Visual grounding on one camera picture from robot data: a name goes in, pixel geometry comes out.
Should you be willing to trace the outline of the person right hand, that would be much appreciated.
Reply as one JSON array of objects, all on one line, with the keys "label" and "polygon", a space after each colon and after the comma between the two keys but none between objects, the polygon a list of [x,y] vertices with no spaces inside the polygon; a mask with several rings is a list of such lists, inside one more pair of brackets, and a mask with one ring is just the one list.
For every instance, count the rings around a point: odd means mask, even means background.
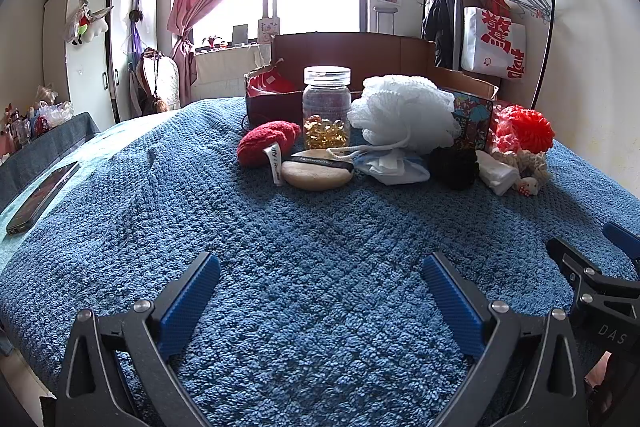
[{"label": "person right hand", "polygon": [[611,353],[604,352],[598,363],[585,376],[586,397],[588,400],[603,401],[608,403],[611,399],[611,392],[605,386],[606,370],[608,369],[608,359]]}]

